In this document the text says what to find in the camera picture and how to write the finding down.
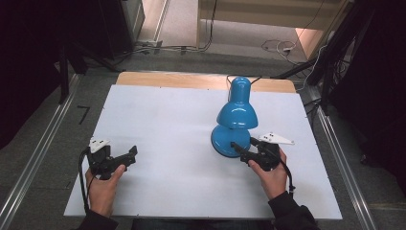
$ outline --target lamp shade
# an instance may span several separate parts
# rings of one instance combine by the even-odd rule
[[[217,116],[219,125],[228,128],[254,128],[258,126],[258,118],[250,105],[251,82],[244,77],[232,81],[230,101],[220,110]]]

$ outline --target metal rail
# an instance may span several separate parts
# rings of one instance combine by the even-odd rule
[[[320,98],[319,92],[317,91],[317,86],[308,86],[308,90],[312,100]],[[325,112],[321,107],[318,108],[317,113],[330,144],[335,161],[338,165],[338,169],[343,176],[344,183],[347,187],[347,191],[349,192],[352,205],[354,206],[362,229],[377,229],[368,204],[365,201],[364,196],[362,195],[361,189],[356,182],[355,176],[347,161],[346,155],[344,154],[340,142],[338,141],[337,135],[335,134],[335,131],[332,127],[331,120],[328,116],[325,115]]]
[[[20,206],[25,194],[33,182],[35,174],[38,171],[39,166],[41,165],[42,160],[44,159],[47,150],[56,135],[60,123],[62,122],[73,98],[75,97],[78,85],[79,76],[74,75],[70,81],[72,93],[68,96],[65,103],[60,104],[56,108],[56,112],[51,119],[51,122],[48,124],[47,128],[42,134],[42,137],[39,140],[30,160],[25,166],[23,173],[20,174],[20,177],[11,188],[9,195],[6,198],[6,202],[4,203],[0,213],[0,230],[6,230],[9,228],[18,207]]]

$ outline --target wooden table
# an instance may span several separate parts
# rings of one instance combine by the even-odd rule
[[[116,84],[200,89],[228,89],[226,75],[184,74],[164,72],[123,72]],[[296,93],[290,80],[260,79],[251,88],[256,92]]]

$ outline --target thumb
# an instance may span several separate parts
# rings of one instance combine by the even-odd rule
[[[111,181],[114,183],[118,183],[120,177],[122,177],[122,175],[124,174],[125,171],[125,165],[120,165],[116,171],[114,171],[113,175],[111,176]]]

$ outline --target blue desk lamp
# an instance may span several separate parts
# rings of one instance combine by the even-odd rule
[[[235,142],[248,150],[250,132],[248,129],[258,126],[258,118],[250,105],[251,82],[244,77],[237,77],[231,83],[231,96],[217,116],[218,125],[212,132],[214,149],[227,157],[239,157],[232,147]]]

